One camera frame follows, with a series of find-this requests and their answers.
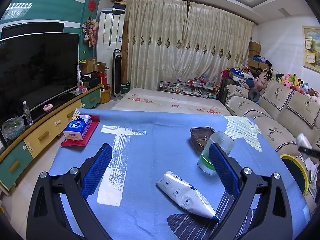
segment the tv screen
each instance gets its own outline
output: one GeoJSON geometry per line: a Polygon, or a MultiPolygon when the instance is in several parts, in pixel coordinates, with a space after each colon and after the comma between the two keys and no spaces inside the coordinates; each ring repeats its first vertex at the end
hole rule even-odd
{"type": "Polygon", "coordinates": [[[0,125],[76,86],[79,34],[32,33],[0,40],[0,125]]]}

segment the floral bedspread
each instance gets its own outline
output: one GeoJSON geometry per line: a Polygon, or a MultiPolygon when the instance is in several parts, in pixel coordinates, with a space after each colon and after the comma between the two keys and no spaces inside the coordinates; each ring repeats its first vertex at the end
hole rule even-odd
{"type": "Polygon", "coordinates": [[[141,88],[132,89],[112,109],[185,114],[231,115],[225,106],[215,99],[198,98],[141,88]]]}

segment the wet wipes package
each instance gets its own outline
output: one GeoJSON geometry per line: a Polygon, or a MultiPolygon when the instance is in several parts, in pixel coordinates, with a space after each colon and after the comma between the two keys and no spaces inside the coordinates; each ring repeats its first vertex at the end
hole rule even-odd
{"type": "Polygon", "coordinates": [[[63,134],[66,139],[83,140],[91,123],[90,115],[76,115],[63,130],[63,134]]]}
{"type": "Polygon", "coordinates": [[[183,209],[198,216],[219,220],[207,199],[172,171],[167,171],[156,184],[183,209]]]}

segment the metal screw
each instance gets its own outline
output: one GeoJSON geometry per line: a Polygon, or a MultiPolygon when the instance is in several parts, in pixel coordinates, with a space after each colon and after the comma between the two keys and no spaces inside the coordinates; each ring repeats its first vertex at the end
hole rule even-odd
{"type": "Polygon", "coordinates": [[[76,174],[78,172],[78,168],[71,168],[69,172],[71,174],[76,174]]]}
{"type": "Polygon", "coordinates": [[[280,179],[280,174],[279,173],[274,173],[273,176],[275,177],[275,179],[280,179]]]}
{"type": "Polygon", "coordinates": [[[252,170],[250,169],[250,168],[244,168],[243,169],[243,172],[245,173],[245,174],[251,174],[252,173],[252,170]]]}
{"type": "Polygon", "coordinates": [[[45,178],[46,176],[47,176],[47,173],[45,171],[40,173],[41,179],[45,178]]]}

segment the red ornament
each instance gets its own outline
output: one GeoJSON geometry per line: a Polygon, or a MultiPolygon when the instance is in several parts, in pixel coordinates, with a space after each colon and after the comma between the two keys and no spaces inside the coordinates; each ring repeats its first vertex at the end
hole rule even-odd
{"type": "Polygon", "coordinates": [[[93,12],[93,11],[96,10],[96,8],[97,8],[97,3],[96,3],[96,1],[95,1],[95,0],[90,0],[90,1],[88,2],[88,9],[89,9],[89,11],[93,12]]]}

